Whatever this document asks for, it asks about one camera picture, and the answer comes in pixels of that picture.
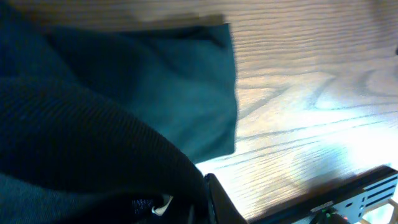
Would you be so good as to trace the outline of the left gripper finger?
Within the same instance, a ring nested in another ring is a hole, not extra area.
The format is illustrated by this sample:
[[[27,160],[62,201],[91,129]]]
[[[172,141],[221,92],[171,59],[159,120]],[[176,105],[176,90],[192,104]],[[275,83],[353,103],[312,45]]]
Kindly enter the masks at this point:
[[[209,223],[247,224],[214,174],[207,174],[205,182],[209,195]]]

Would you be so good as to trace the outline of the black polo shirt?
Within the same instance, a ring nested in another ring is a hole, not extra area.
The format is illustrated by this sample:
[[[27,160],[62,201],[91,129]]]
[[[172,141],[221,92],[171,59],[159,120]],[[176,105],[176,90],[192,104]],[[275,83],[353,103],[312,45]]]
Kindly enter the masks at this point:
[[[234,152],[228,24],[41,28],[1,2],[1,222],[213,223]]]

